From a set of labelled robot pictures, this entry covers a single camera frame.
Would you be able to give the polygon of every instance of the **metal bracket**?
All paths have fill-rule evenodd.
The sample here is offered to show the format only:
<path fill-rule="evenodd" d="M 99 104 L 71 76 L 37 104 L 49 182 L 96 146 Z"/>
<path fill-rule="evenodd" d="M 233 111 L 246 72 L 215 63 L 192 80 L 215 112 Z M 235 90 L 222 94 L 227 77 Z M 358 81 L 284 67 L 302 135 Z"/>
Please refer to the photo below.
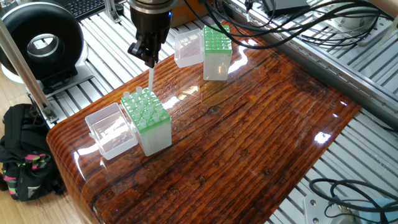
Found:
<path fill-rule="evenodd" d="M 349 200 L 353 198 L 340 197 L 341 200 Z M 362 202 L 350 202 L 353 205 L 361 205 Z M 307 195 L 304 198 L 304 212 L 305 212 L 305 223 L 306 224 L 361 224 L 359 220 L 352 220 L 352 217 L 342 215 L 336 218 L 328 218 L 325 216 L 325 209 L 329 205 L 329 201 L 317 196 Z M 342 211 L 337 205 L 331 206 L 327 210 L 327 214 L 330 216 L 341 214 Z M 353 214 L 359 215 L 357 211 L 353 211 Z"/>
<path fill-rule="evenodd" d="M 54 110 L 52 109 L 51 106 L 46 106 L 45 108 L 43 108 L 42 111 L 43 111 L 44 116 L 47 117 L 47 119 L 50 123 L 53 124 L 54 122 L 59 120 L 59 118 L 57 117 L 57 115 L 55 115 Z"/>
<path fill-rule="evenodd" d="M 104 0 L 105 3 L 105 14 L 115 23 L 121 22 L 116 7 L 114 6 L 114 0 Z"/>

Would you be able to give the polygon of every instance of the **pipette tip box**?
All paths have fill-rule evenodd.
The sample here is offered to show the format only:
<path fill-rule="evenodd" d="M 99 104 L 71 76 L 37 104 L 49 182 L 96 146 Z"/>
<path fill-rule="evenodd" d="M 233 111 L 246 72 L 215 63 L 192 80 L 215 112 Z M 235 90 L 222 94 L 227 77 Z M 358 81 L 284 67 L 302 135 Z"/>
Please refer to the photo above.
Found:
<path fill-rule="evenodd" d="M 223 26 L 229 32 L 229 26 Z M 203 78 L 205 80 L 226 80 L 232 59 L 231 40 L 208 26 L 203 28 L 204 53 Z"/>
<path fill-rule="evenodd" d="M 172 125 L 162 103 L 148 88 L 125 92 L 121 104 L 131 118 L 134 132 L 146 156 L 172 144 Z"/>

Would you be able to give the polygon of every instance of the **open box lid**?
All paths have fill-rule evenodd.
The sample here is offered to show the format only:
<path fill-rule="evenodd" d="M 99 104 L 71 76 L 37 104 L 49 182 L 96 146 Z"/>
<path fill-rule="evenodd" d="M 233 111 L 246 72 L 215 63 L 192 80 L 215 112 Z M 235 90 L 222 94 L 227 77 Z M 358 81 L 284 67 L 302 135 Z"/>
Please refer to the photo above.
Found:
<path fill-rule="evenodd" d="M 203 62 L 203 35 L 200 29 L 179 34 L 175 38 L 174 60 L 179 68 Z"/>
<path fill-rule="evenodd" d="M 223 27 L 229 32 L 229 26 Z M 174 49 L 174 60 L 180 68 L 202 63 L 208 55 L 232 55 L 231 40 L 207 26 L 177 35 Z"/>
<path fill-rule="evenodd" d="M 109 160 L 138 144 L 133 125 L 130 124 L 117 103 L 113 103 L 86 118 L 90 136 L 99 152 Z"/>

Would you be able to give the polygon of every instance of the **glossy wooden surface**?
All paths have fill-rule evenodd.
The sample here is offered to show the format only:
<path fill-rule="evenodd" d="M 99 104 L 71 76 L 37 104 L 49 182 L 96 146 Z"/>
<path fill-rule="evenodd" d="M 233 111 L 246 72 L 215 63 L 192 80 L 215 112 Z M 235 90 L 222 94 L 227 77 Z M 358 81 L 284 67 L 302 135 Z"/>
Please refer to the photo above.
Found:
<path fill-rule="evenodd" d="M 107 161 L 85 123 L 147 86 L 147 72 L 51 129 L 47 141 L 87 220 L 264 223 L 359 111 L 278 51 L 233 47 L 227 82 L 205 82 L 202 64 L 178 68 L 172 57 L 156 66 L 173 144 L 153 156 L 136 146 Z"/>

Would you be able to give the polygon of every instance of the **black cable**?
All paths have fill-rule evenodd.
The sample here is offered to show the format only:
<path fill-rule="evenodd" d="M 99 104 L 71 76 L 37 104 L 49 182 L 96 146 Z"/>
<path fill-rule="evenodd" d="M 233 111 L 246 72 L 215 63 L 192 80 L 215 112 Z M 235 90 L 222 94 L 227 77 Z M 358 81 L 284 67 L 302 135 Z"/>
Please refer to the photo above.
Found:
<path fill-rule="evenodd" d="M 358 5 L 360 5 L 360 2 L 351 3 L 351 4 L 345 4 L 345 5 L 343 5 L 343 6 L 340 6 L 340 7 L 336 8 L 336 9 L 334 9 L 334 10 L 332 10 L 332 11 L 326 13 L 324 16 L 321 16 L 321 18 L 319 18 L 317 21 L 313 21 L 313 22 L 309 22 L 308 24 L 304 24 L 304 25 L 302 26 L 303 29 L 301 29 L 301 30 L 299 30 L 299 31 L 297 31 L 297 32 L 295 32 L 295 33 L 293 33 L 292 35 L 290 35 L 290 36 L 287 37 L 286 39 L 284 39 L 284 40 L 282 40 L 282 41 L 280 41 L 280 42 L 278 42 L 278 43 L 276 43 L 276 44 L 268 45 L 268 46 L 252 46 L 252 45 L 248 45 L 248 44 L 241 43 L 240 41 L 238 41 L 238 40 L 236 40 L 234 37 L 232 37 L 232 35 L 231 35 L 230 33 L 228 33 L 228 32 L 222 27 L 222 25 L 220 24 L 220 22 L 217 21 L 216 17 L 215 17 L 214 14 L 213 14 L 213 10 L 211 9 L 210 5 L 209 5 L 207 2 L 205 3 L 205 7 L 206 7 L 207 11 L 209 12 L 209 16 L 214 20 L 215 24 L 218 26 L 218 28 L 221 30 L 221 32 L 222 32 L 223 34 L 225 34 L 225 35 L 226 35 L 228 38 L 230 38 L 234 43 L 236 43 L 236 44 L 238 44 L 238 45 L 240 45 L 240 46 L 247 47 L 247 48 L 250 48 L 250 49 L 258 49 L 258 50 L 259 50 L 259 49 L 271 49 L 271 48 L 274 48 L 274 47 L 278 47 L 278 46 L 280 46 L 280 45 L 283 45 L 284 43 L 286 43 L 286 42 L 292 40 L 294 37 L 300 35 L 302 32 L 305 32 L 307 29 L 311 28 L 311 27 L 314 26 L 315 24 L 318 24 L 319 21 L 324 21 L 324 20 L 333 18 L 333 14 L 334 14 L 334 13 L 339 12 L 339 11 L 344 10 L 344 9 L 352 8 L 352 7 L 354 7 L 354 6 L 355 6 L 355 7 L 358 7 Z"/>
<path fill-rule="evenodd" d="M 264 25 L 261 25 L 261 26 L 255 26 L 255 25 L 253 25 L 253 24 L 250 24 L 250 25 L 252 25 L 253 27 L 256 27 L 256 28 L 263 28 L 263 27 L 266 27 L 266 26 L 268 26 L 271 22 L 272 22 L 272 20 L 274 19 L 274 17 L 275 17 L 275 12 L 276 12 L 276 1 L 275 0 L 271 0 L 271 3 L 272 3 L 272 14 L 271 14 L 271 17 L 269 18 L 269 20 L 268 20 L 268 22 L 266 23 L 266 24 L 264 24 Z M 264 10 L 266 10 L 266 0 L 262 0 L 262 5 L 264 6 Z M 249 10 L 252 8 L 252 5 L 251 5 L 251 7 L 247 7 L 246 8 L 246 14 L 249 14 Z"/>
<path fill-rule="evenodd" d="M 189 5 L 189 3 L 187 2 L 187 0 L 184 0 L 184 2 L 185 2 L 185 4 L 188 6 L 188 8 L 192 11 L 192 13 L 193 13 L 202 23 L 204 23 L 204 25 L 206 25 L 206 26 L 212 28 L 212 29 L 215 30 L 215 31 L 222 32 L 220 29 L 217 29 L 217 28 L 211 26 L 207 21 L 203 20 L 200 16 L 198 16 L 198 14 L 197 14 L 197 13 L 192 9 L 192 7 Z M 231 23 L 234 24 L 234 25 L 236 25 L 236 26 L 240 26 L 240 27 L 242 27 L 242 28 L 249 29 L 249 30 L 253 30 L 253 31 L 259 31 L 259 33 L 258 33 L 258 34 L 253 34 L 253 35 L 241 35 L 241 34 L 233 34 L 233 33 L 230 33 L 230 34 L 231 34 L 232 36 L 236 36 L 236 37 L 257 37 L 257 36 L 260 36 L 260 35 L 266 35 L 266 34 L 275 33 L 275 32 L 288 32 L 288 31 L 293 31 L 293 30 L 301 29 L 304 25 L 302 25 L 302 26 L 297 26 L 297 27 L 290 28 L 290 29 L 283 29 L 283 26 L 286 25 L 286 24 L 288 24 L 289 22 L 293 21 L 294 19 L 296 19 L 296 18 L 298 18 L 298 17 L 304 15 L 305 13 L 308 13 L 308 12 L 310 12 L 310 11 L 312 11 L 312 10 L 316 10 L 316 9 L 318 9 L 318 8 L 321 8 L 321 7 L 325 7 L 325 6 L 329 6 L 329 5 L 331 5 L 331 4 L 335 4 L 336 2 L 357 2 L 357 1 L 355 1 L 355 0 L 336 0 L 336 1 L 334 1 L 334 2 L 327 2 L 327 3 L 321 4 L 321 5 L 312 7 L 312 8 L 310 8 L 310 9 L 301 11 L 300 13 L 297 13 L 297 14 L 293 15 L 292 17 L 290 17 L 289 19 L 287 19 L 287 20 L 286 20 L 285 22 L 283 22 L 281 25 L 279 25 L 279 26 L 277 26 L 277 27 L 275 27 L 275 28 L 273 28 L 273 29 L 269 29 L 269 30 L 263 30 L 263 29 L 248 27 L 248 26 L 244 26 L 244 25 L 242 25 L 242 24 L 238 24 L 238 23 L 236 23 L 236 22 L 231 21 Z M 372 4 L 368 3 L 368 2 L 365 2 L 365 4 L 366 4 L 366 3 L 367 3 L 366 6 L 373 7 L 373 8 L 375 8 L 376 10 L 378 10 L 381 14 L 384 14 L 385 16 L 388 16 L 388 14 L 386 14 L 385 12 L 381 11 L 380 9 L 378 9 L 376 6 L 374 6 L 374 5 L 372 5 Z M 225 20 L 230 20 L 230 19 L 228 19 L 227 17 L 225 17 L 224 15 L 220 14 L 218 11 L 216 11 L 216 13 L 217 13 L 220 17 L 222 17 L 223 19 L 225 19 Z"/>
<path fill-rule="evenodd" d="M 321 197 L 321 198 L 323 198 L 323 199 L 325 199 L 325 200 L 328 200 L 328 201 L 330 201 L 330 202 L 332 202 L 332 203 L 335 203 L 335 204 L 337 204 L 337 205 L 341 205 L 341 206 L 344 206 L 344 207 L 347 207 L 347 208 L 350 208 L 350 209 L 353 209 L 353 210 L 358 210 L 358 211 L 363 211 L 363 212 L 377 212 L 377 213 L 381 213 L 381 212 L 396 212 L 396 211 L 398 211 L 398 206 L 394 206 L 394 207 L 392 207 L 392 206 L 390 206 L 390 207 L 382 207 L 382 208 L 380 209 L 380 208 L 362 207 L 362 206 L 357 206 L 357 205 L 352 205 L 352 204 L 349 204 L 349 203 L 342 202 L 341 200 L 338 200 L 338 199 L 336 199 L 336 198 L 329 197 L 329 196 L 327 196 L 327 195 L 321 193 L 320 191 L 318 191 L 318 190 L 313 186 L 314 184 L 316 184 L 316 183 L 318 183 L 318 182 L 335 183 L 335 182 L 337 182 L 337 180 L 333 180 L 333 179 L 315 179 L 315 180 L 313 180 L 313 181 L 310 182 L 310 189 L 311 189 L 315 194 L 317 194 L 319 197 Z M 385 196 L 387 196 L 387 197 L 390 197 L 390 198 L 393 199 L 393 200 L 398 201 L 398 197 L 396 197 L 395 195 L 392 195 L 392 194 L 390 194 L 389 192 L 387 192 L 387 191 L 385 191 L 385 190 L 383 190 L 383 189 L 380 189 L 379 187 L 376 187 L 376 186 L 374 186 L 374 185 L 368 184 L 368 183 L 366 183 L 366 182 L 362 182 L 362 181 L 358 181 L 358 180 L 345 180 L 345 183 L 347 183 L 347 184 L 358 184 L 358 185 L 362 185 L 362 186 L 365 186 L 365 187 L 369 187 L 370 189 L 373 189 L 373 190 L 375 190 L 375 191 L 378 191 L 378 192 L 379 192 L 380 194 L 382 194 L 382 195 L 385 195 Z"/>
<path fill-rule="evenodd" d="M 332 47 L 350 46 L 350 45 L 356 44 L 356 43 L 358 43 L 358 42 L 364 40 L 364 39 L 371 33 L 371 31 L 373 30 L 373 28 L 374 28 L 374 26 L 375 26 L 376 24 L 377 24 L 377 20 L 375 20 L 375 21 L 373 22 L 373 25 L 372 25 L 365 33 L 362 33 L 362 34 L 359 34 L 359 35 L 356 35 L 356 36 L 352 36 L 352 37 L 347 37 L 347 38 L 344 38 L 344 39 L 340 39 L 340 40 L 346 41 L 346 40 L 353 39 L 353 38 L 355 38 L 355 37 L 359 37 L 359 36 L 362 36 L 362 35 L 363 35 L 363 36 L 362 36 L 361 38 L 359 38 L 358 40 L 356 40 L 356 41 L 354 41 L 354 42 L 351 42 L 351 43 L 349 43 L 349 44 L 325 44 L 325 43 L 316 43 L 316 42 L 312 42 L 312 41 L 305 40 L 305 39 L 301 39 L 301 41 L 309 42 L 309 43 L 311 43 L 311 44 L 316 44 L 316 45 L 324 45 L 324 46 L 332 46 Z"/>
<path fill-rule="evenodd" d="M 384 15 L 386 15 L 386 16 L 389 16 L 389 17 L 391 18 L 391 20 L 394 19 L 394 18 L 392 18 L 390 15 L 388 15 L 388 14 L 385 13 L 385 12 L 383 12 L 382 10 L 380 10 L 380 9 L 377 8 L 375 5 L 373 5 L 373 4 L 369 3 L 369 2 L 355 1 L 355 0 L 336 0 L 336 1 L 326 2 L 326 3 L 324 3 L 324 4 L 320 4 L 320 5 L 314 6 L 314 7 L 310 8 L 310 9 L 304 9 L 304 10 L 302 10 L 302 11 L 300 11 L 300 12 L 294 14 L 293 16 L 291 16 L 287 21 L 285 21 L 284 23 L 282 23 L 282 24 L 279 25 L 278 27 L 273 28 L 273 29 L 271 29 L 271 30 L 269 30 L 269 31 L 270 31 L 270 32 L 286 32 L 286 31 L 292 31 L 292 29 L 283 29 L 282 27 L 283 27 L 284 25 L 286 25 L 287 23 L 293 21 L 294 19 L 296 19 L 296 18 L 298 18 L 298 17 L 300 17 L 300 16 L 302 16 L 302 15 L 308 13 L 308 12 L 314 11 L 314 10 L 319 9 L 319 8 L 321 8 L 321 7 L 325 7 L 325 6 L 329 6 L 329 5 L 332 5 L 332 4 L 336 4 L 336 3 L 339 3 L 339 2 L 347 2 L 347 3 L 356 4 L 356 5 L 354 5 L 353 7 L 350 7 L 350 8 L 355 8 L 355 7 L 371 7 L 371 8 L 374 8 L 374 9 L 375 9 L 376 11 L 378 11 L 379 13 L 384 14 Z M 242 28 L 249 29 L 249 30 L 254 30 L 254 31 L 259 31 L 259 32 L 264 31 L 264 30 L 262 30 L 262 29 L 257 29 L 257 28 L 253 28 L 253 27 L 248 27 L 248 26 L 245 26 L 245 25 L 242 25 L 242 24 L 238 24 L 238 23 L 235 23 L 235 24 L 236 24 L 237 26 L 240 26 L 240 27 L 242 27 Z"/>
<path fill-rule="evenodd" d="M 371 119 L 371 120 L 372 120 L 375 124 L 377 124 L 380 128 L 382 128 L 382 129 L 384 129 L 384 130 L 386 130 L 386 131 L 390 131 L 390 132 L 393 132 L 393 133 L 398 133 L 397 130 L 394 130 L 394 129 L 392 129 L 392 128 L 385 127 L 385 126 L 379 124 L 377 121 L 375 121 L 375 120 L 373 120 L 373 119 Z"/>
<path fill-rule="evenodd" d="M 343 200 L 343 202 L 368 202 L 367 200 Z M 328 206 L 326 206 L 326 209 L 325 209 L 325 211 L 324 211 L 324 214 L 325 214 L 325 216 L 326 217 L 328 217 L 328 218 L 337 218 L 337 217 L 340 217 L 340 216 L 343 216 L 343 215 L 349 215 L 349 216 L 352 216 L 352 217 L 355 217 L 355 218 L 358 218 L 358 219 L 362 219 L 362 220 L 364 220 L 364 221 L 367 221 L 367 222 L 369 222 L 369 223 L 381 223 L 381 222 L 375 222 L 375 221 L 373 221 L 373 220 L 368 220 L 368 219 L 366 219 L 366 218 L 363 218 L 363 217 L 361 217 L 361 216 L 359 216 L 359 215 L 355 215 L 355 214 L 349 214 L 349 213 L 341 213 L 341 214 L 337 214 L 337 215 L 328 215 L 327 214 L 327 211 L 328 211 L 328 209 L 331 207 L 331 206 L 333 206 L 333 204 L 329 204 Z M 391 220 L 391 221 L 387 221 L 387 223 L 394 223 L 394 222 L 396 222 L 396 221 L 398 221 L 398 218 L 396 218 L 396 219 L 394 219 L 394 220 Z"/>
<path fill-rule="evenodd" d="M 331 194 L 331 196 L 332 196 L 333 198 L 336 197 L 336 195 L 335 195 L 335 188 L 336 188 L 338 185 L 343 185 L 343 186 L 345 186 L 345 187 L 347 187 L 347 188 L 350 188 L 350 189 L 354 190 L 355 192 L 359 193 L 359 194 L 362 195 L 364 198 L 366 198 L 366 199 L 368 200 L 368 202 L 370 202 L 375 208 L 381 208 L 380 205 L 379 205 L 378 203 L 376 203 L 376 202 L 373 200 L 373 198 L 371 198 L 368 194 L 366 194 L 366 193 L 363 192 L 362 190 L 359 190 L 357 187 L 355 187 L 355 186 L 353 186 L 353 185 L 347 184 L 347 183 L 345 182 L 345 180 L 337 181 L 337 182 L 335 182 L 335 183 L 330 187 L 330 194 Z M 380 221 L 383 222 L 383 223 L 387 222 L 387 217 L 386 217 L 386 214 L 385 214 L 384 212 L 381 212 L 381 213 L 380 213 Z"/>
<path fill-rule="evenodd" d="M 221 10 L 221 9 L 219 8 L 219 5 L 218 5 L 218 0 L 215 0 L 215 5 L 216 5 L 217 10 L 218 10 L 218 11 L 221 11 L 221 12 L 220 12 L 221 14 L 224 14 L 223 6 L 221 5 L 221 7 L 222 7 L 222 10 Z M 229 17 L 227 17 L 227 18 L 228 18 L 227 21 L 228 21 L 229 23 L 232 23 L 231 18 L 229 18 Z M 232 25 L 235 27 L 235 29 L 237 30 L 237 32 L 239 32 L 241 35 L 245 35 L 245 34 L 243 34 L 243 33 L 238 29 L 238 27 L 237 27 L 234 23 L 232 23 Z"/>

